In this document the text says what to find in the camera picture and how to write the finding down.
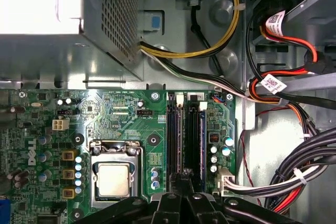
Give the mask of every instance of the yellow wire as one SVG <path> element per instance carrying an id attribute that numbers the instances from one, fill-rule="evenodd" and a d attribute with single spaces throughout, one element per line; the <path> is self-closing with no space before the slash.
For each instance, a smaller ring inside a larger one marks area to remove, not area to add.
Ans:
<path id="1" fill-rule="evenodd" d="M 234 2 L 234 13 L 233 13 L 233 18 L 231 21 L 231 24 L 226 31 L 225 35 L 212 47 L 202 50 L 202 51 L 197 51 L 197 52 L 161 52 L 159 50 L 151 49 L 146 46 L 141 46 L 141 49 L 145 50 L 146 52 L 155 55 L 157 57 L 162 57 L 162 58 L 189 58 L 189 57 L 195 57 L 199 56 L 208 52 L 213 51 L 214 49 L 219 48 L 221 45 L 223 45 L 226 41 L 230 39 L 232 34 L 234 33 L 238 20 L 239 20 L 239 10 L 237 10 L 237 6 L 239 4 L 239 0 L 233 0 Z"/>

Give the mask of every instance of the capacitor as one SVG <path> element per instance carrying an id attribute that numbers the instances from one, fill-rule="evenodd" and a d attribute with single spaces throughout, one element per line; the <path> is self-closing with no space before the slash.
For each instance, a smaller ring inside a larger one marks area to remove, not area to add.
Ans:
<path id="1" fill-rule="evenodd" d="M 152 184 L 151 184 L 151 188 L 153 190 L 159 188 L 159 186 L 160 186 L 160 182 L 158 182 L 158 181 L 153 181 Z"/>
<path id="2" fill-rule="evenodd" d="M 51 152 L 48 152 L 48 151 L 46 151 L 46 152 L 44 152 L 44 153 L 41 153 L 41 154 L 39 154 L 38 156 L 37 156 L 37 158 L 38 158 L 38 160 L 40 161 L 40 162 L 45 162 L 45 161 L 47 161 L 47 160 L 49 160 L 50 158 L 51 158 Z"/>
<path id="3" fill-rule="evenodd" d="M 82 176 L 82 173 L 80 173 L 80 172 L 75 173 L 75 178 L 81 178 L 81 176 Z"/>
<path id="4" fill-rule="evenodd" d="M 81 184 L 82 184 L 82 181 L 80 181 L 80 179 L 75 180 L 75 185 L 76 186 L 80 186 Z"/>
<path id="5" fill-rule="evenodd" d="M 224 148 L 222 149 L 222 154 L 223 154 L 224 156 L 229 156 L 230 153 L 231 153 L 231 151 L 230 151 L 229 148 L 224 147 Z"/>
<path id="6" fill-rule="evenodd" d="M 217 147 L 215 145 L 210 147 L 210 152 L 215 154 L 217 152 Z"/>
<path id="7" fill-rule="evenodd" d="M 40 145 L 49 144 L 53 138 L 50 135 L 40 136 L 38 142 Z"/>
<path id="8" fill-rule="evenodd" d="M 82 188 L 80 188 L 80 187 L 75 188 L 75 193 L 76 194 L 80 194 L 81 192 L 82 192 Z"/>
<path id="9" fill-rule="evenodd" d="M 26 129 L 32 127 L 32 122 L 24 122 L 24 123 L 19 123 L 18 127 L 20 129 Z"/>
<path id="10" fill-rule="evenodd" d="M 138 107 L 142 108 L 145 105 L 144 101 L 139 101 L 138 102 Z"/>
<path id="11" fill-rule="evenodd" d="M 52 176 L 52 173 L 49 170 L 45 170 L 43 173 L 47 176 L 47 178 L 51 178 Z"/>
<path id="12" fill-rule="evenodd" d="M 17 189 L 21 189 L 23 188 L 25 185 L 27 185 L 29 183 L 29 179 L 28 178 L 24 178 L 24 179 L 21 179 L 20 181 L 16 182 L 14 184 L 15 188 Z"/>
<path id="13" fill-rule="evenodd" d="M 75 170 L 80 171 L 82 170 L 82 166 L 80 164 L 75 165 Z"/>
<path id="14" fill-rule="evenodd" d="M 211 156 L 210 161 L 211 161 L 211 163 L 213 163 L 213 164 L 217 163 L 217 161 L 218 161 L 217 156 L 215 156 L 215 155 Z"/>
<path id="15" fill-rule="evenodd" d="M 24 170 L 23 172 L 20 172 L 19 174 L 15 175 L 15 180 L 19 181 L 25 177 L 27 177 L 29 175 L 29 171 L 28 170 Z"/>
<path id="16" fill-rule="evenodd" d="M 23 106 L 13 106 L 9 111 L 11 113 L 21 114 L 26 112 L 26 108 Z"/>
<path id="17" fill-rule="evenodd" d="M 154 167 L 154 168 L 152 168 L 151 169 L 151 176 L 152 177 L 158 177 L 159 176 L 159 169 L 158 168 L 156 168 L 156 167 Z"/>
<path id="18" fill-rule="evenodd" d="M 151 177 L 151 181 L 160 181 L 160 178 L 159 177 Z"/>
<path id="19" fill-rule="evenodd" d="M 235 141 L 229 136 L 225 137 L 224 141 L 225 141 L 225 145 L 229 146 L 229 147 L 231 147 L 235 144 Z"/>
<path id="20" fill-rule="evenodd" d="M 210 172 L 215 173 L 217 171 L 217 165 L 212 165 L 210 167 Z"/>
<path id="21" fill-rule="evenodd" d="M 22 172 L 22 169 L 18 168 L 18 169 L 16 169 L 16 170 L 12 171 L 11 173 L 9 173 L 9 174 L 7 175 L 7 178 L 8 178 L 9 180 L 12 180 L 12 179 L 13 179 L 17 174 L 19 174 L 20 172 Z"/>
<path id="22" fill-rule="evenodd" d="M 75 158 L 76 163 L 81 163 L 82 161 L 83 161 L 83 159 L 80 156 Z"/>
<path id="23" fill-rule="evenodd" d="M 47 180 L 47 175 L 45 173 L 41 173 L 38 175 L 38 181 L 45 182 Z"/>

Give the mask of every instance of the white cable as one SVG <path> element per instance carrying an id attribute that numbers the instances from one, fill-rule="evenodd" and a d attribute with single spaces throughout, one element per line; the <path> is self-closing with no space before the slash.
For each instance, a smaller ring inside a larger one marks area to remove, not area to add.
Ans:
<path id="1" fill-rule="evenodd" d="M 311 174 L 312 172 L 314 172 L 319 166 L 312 166 L 309 169 L 307 169 L 306 171 L 304 171 L 302 173 L 302 176 L 307 176 L 309 174 Z M 272 187 L 275 186 L 281 186 L 281 185 L 286 185 L 292 182 L 296 182 L 297 180 L 301 180 L 300 177 L 295 176 L 294 178 L 287 180 L 285 182 L 281 182 L 278 184 L 274 184 L 274 185 L 270 185 L 270 186 L 261 186 L 261 187 L 249 187 L 249 186 L 240 186 L 240 185 L 236 185 L 234 183 L 232 183 L 229 179 L 225 178 L 225 186 L 234 190 L 240 190 L 240 191 L 244 191 L 244 190 L 254 190 L 254 189 L 272 189 Z"/>
<path id="2" fill-rule="evenodd" d="M 217 86 L 217 87 L 220 87 L 238 97 L 241 97 L 245 100 L 248 100 L 248 101 L 251 101 L 251 102 L 258 102 L 256 100 L 253 100 L 243 94 L 239 94 L 238 92 L 234 91 L 233 89 L 229 88 L 228 86 L 226 85 L 223 85 L 221 83 L 218 83 L 218 82 L 215 82 L 215 81 L 210 81 L 210 80 L 205 80 L 205 79 L 199 79 L 199 78 L 194 78 L 194 77 L 189 77 L 189 76 L 185 76 L 183 74 L 180 74 L 180 73 L 175 73 L 174 71 L 172 71 L 169 67 L 167 67 L 165 64 L 163 64 L 162 62 L 160 62 L 158 60 L 158 58 L 156 58 L 155 56 L 151 55 L 150 53 L 144 51 L 143 49 L 141 49 L 141 51 L 147 55 L 148 57 L 152 58 L 153 60 L 155 60 L 157 63 L 159 63 L 164 69 L 166 69 L 168 72 L 170 72 L 171 74 L 173 74 L 174 76 L 177 76 L 179 78 L 184 78 L 184 79 L 189 79 L 189 80 L 194 80 L 194 81 L 200 81 L 200 82 L 205 82 L 205 83 L 209 83 L 211 85 L 214 85 L 214 86 Z"/>

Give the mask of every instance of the mounting screw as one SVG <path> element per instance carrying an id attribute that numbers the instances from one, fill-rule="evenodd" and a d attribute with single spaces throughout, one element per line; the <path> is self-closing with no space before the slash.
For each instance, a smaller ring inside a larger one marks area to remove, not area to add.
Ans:
<path id="1" fill-rule="evenodd" d="M 157 93 L 157 92 L 153 92 L 153 93 L 151 94 L 151 98 L 152 98 L 153 100 L 158 100 L 158 99 L 160 98 L 160 95 L 159 95 L 159 93 Z"/>
<path id="2" fill-rule="evenodd" d="M 229 204 L 231 206 L 237 206 L 238 205 L 238 201 L 236 201 L 235 199 L 231 199 L 231 200 L 229 200 Z"/>
<path id="3" fill-rule="evenodd" d="M 136 152 L 137 152 L 137 149 L 135 149 L 135 148 L 129 148 L 129 149 L 128 149 L 128 152 L 129 152 L 131 155 L 135 155 Z"/>
<path id="4" fill-rule="evenodd" d="M 226 95 L 226 99 L 227 99 L 228 101 L 232 101 L 232 100 L 233 100 L 233 95 L 232 95 L 232 94 L 227 94 L 227 95 Z"/>
<path id="5" fill-rule="evenodd" d="M 98 155 L 100 153 L 100 150 L 98 147 L 93 148 L 93 153 Z"/>
<path id="6" fill-rule="evenodd" d="M 22 91 L 19 92 L 19 97 L 20 97 L 20 98 L 24 98 L 24 97 L 26 97 L 26 95 L 27 95 L 27 94 L 26 94 L 25 92 L 22 92 Z"/>
<path id="7" fill-rule="evenodd" d="M 200 194 L 194 194 L 193 195 L 194 199 L 201 199 L 201 197 L 202 197 L 202 195 L 200 195 Z"/>

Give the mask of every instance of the cable tie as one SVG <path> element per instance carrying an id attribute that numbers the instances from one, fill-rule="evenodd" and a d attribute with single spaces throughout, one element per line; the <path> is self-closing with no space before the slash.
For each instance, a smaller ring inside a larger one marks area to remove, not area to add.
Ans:
<path id="1" fill-rule="evenodd" d="M 295 176 L 297 176 L 297 177 L 301 180 L 301 182 L 302 182 L 304 185 L 307 184 L 307 181 L 306 181 L 306 179 L 304 178 L 303 173 L 302 173 L 301 170 L 299 170 L 299 169 L 297 169 L 297 168 L 294 168 L 294 169 L 293 169 L 293 172 L 294 172 Z"/>
<path id="2" fill-rule="evenodd" d="M 240 3 L 236 6 L 233 7 L 234 10 L 245 10 L 246 9 L 246 4 L 245 3 Z"/>
<path id="3" fill-rule="evenodd" d="M 286 179 L 286 177 L 282 173 L 280 173 L 278 169 L 275 170 L 275 174 L 278 175 L 282 180 Z"/>
<path id="4" fill-rule="evenodd" d="M 201 1 L 200 0 L 189 0 L 188 1 L 188 6 L 200 6 Z"/>

